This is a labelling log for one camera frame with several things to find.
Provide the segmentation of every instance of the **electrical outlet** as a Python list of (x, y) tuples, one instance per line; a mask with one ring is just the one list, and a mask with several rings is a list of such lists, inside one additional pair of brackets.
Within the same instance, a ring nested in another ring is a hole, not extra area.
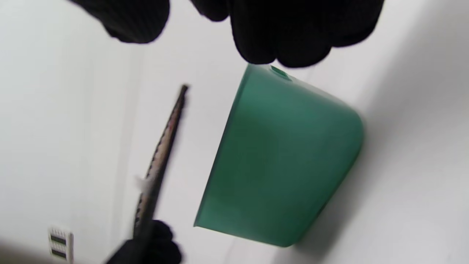
[(49, 228), (49, 248), (55, 260), (73, 264), (73, 234), (69, 231)]

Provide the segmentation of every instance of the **green plastic box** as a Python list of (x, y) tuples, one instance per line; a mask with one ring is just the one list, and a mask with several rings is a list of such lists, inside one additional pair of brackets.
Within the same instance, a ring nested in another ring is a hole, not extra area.
[(194, 226), (287, 247), (352, 167), (358, 114), (272, 66), (248, 65)]

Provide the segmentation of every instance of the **gloved hand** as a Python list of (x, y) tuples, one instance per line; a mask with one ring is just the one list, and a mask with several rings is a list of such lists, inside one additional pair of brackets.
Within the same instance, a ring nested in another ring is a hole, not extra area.
[[(169, 0), (72, 0), (124, 42), (148, 43), (162, 32)], [(241, 56), (250, 63), (278, 59), (288, 67), (313, 65), (331, 47), (364, 40), (384, 0), (191, 0), (212, 21), (230, 16)]]
[(131, 259), (136, 248), (141, 247), (135, 240), (127, 240), (106, 264), (179, 264), (182, 260), (179, 247), (173, 242), (173, 233), (169, 227), (158, 220), (153, 220), (153, 234), (144, 249), (140, 263)]
[(384, 0), (191, 0), (213, 21), (230, 16), (236, 47), (250, 63), (305, 67), (331, 47), (364, 40)]

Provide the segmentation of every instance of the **white wall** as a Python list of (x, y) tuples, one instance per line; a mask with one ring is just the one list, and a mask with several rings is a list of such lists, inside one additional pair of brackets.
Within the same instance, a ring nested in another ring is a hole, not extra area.
[(144, 47), (64, 0), (2, 0), (0, 32), (0, 243), (47, 256), (57, 224), (100, 263)]

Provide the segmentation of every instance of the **finger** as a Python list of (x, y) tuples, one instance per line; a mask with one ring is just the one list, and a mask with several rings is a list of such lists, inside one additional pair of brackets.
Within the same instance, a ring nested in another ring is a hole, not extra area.
[(374, 30), (384, 0), (322, 0), (322, 25), (331, 44), (348, 46)]
[(275, 60), (270, 42), (269, 11), (267, 3), (260, 0), (230, 0), (233, 37), (241, 56), (254, 64)]
[(107, 32), (123, 42), (149, 43), (163, 31), (168, 0), (72, 0), (96, 17)]
[(223, 21), (228, 17), (227, 0), (190, 0), (197, 11), (212, 21)]
[(276, 5), (275, 52), (281, 64), (297, 68), (313, 65), (324, 59), (331, 45), (318, 28), (315, 1), (293, 0), (288, 7)]

